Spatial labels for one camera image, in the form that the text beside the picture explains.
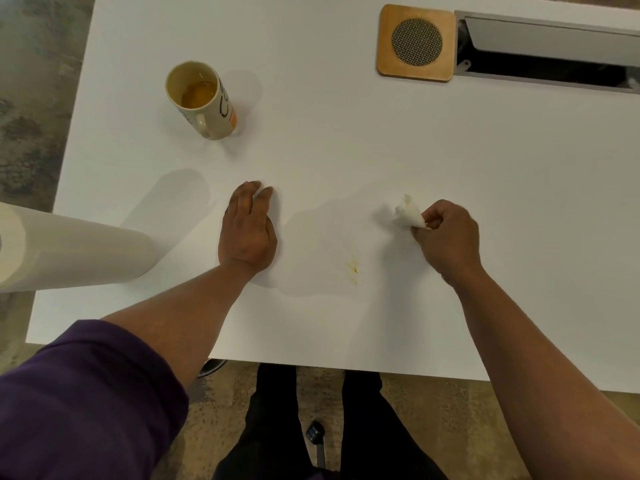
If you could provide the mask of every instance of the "brown patterned carpet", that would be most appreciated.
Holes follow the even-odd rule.
[[[640,8],[640,0],[564,1]],[[2,201],[52,208],[92,8],[93,0],[0,0]],[[31,293],[0,294],[0,371],[37,350],[24,343],[32,300]],[[255,371],[253,363],[229,363],[191,388],[187,424],[156,480],[211,478],[244,426]],[[391,374],[383,381],[404,424],[451,480],[529,478],[491,384]],[[301,428],[316,418],[324,423],[333,468],[342,434],[341,385],[341,371],[298,372]],[[609,396],[640,422],[640,396]]]

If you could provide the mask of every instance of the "mug rim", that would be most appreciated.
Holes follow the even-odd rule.
[[[198,107],[185,107],[181,104],[178,104],[171,96],[171,94],[169,94],[169,78],[171,77],[171,74],[173,74],[174,71],[176,71],[178,68],[187,65],[187,64],[201,64],[203,66],[206,66],[210,71],[213,72],[213,74],[215,74],[216,76],[216,92],[215,94],[213,94],[213,97],[211,98],[211,100],[204,104],[204,106],[198,106]],[[164,80],[164,92],[166,93],[166,96],[169,98],[169,101],[171,101],[173,103],[174,106],[183,109],[185,111],[199,111],[201,109],[206,108],[209,104],[213,103],[213,101],[218,97],[218,94],[220,92],[220,76],[218,75],[218,73],[216,72],[215,69],[213,69],[213,67],[211,67],[209,64],[205,63],[205,62],[200,62],[200,61],[185,61],[182,62],[176,66],[174,66],[171,71],[169,71],[169,74],[166,75],[166,79]]]

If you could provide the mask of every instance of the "forearm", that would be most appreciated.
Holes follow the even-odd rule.
[[[533,476],[638,478],[640,430],[484,272],[456,286],[509,430]]]
[[[215,345],[229,309],[252,277],[245,263],[229,260],[103,319],[144,340],[187,387]]]

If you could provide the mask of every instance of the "person's right arm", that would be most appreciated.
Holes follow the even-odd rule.
[[[539,479],[640,479],[640,428],[610,402],[485,272],[476,222],[438,201],[412,229],[462,304],[509,430]]]

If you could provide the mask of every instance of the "wooden coaster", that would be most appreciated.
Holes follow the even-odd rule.
[[[452,11],[385,5],[380,12],[378,72],[446,82],[456,60]]]

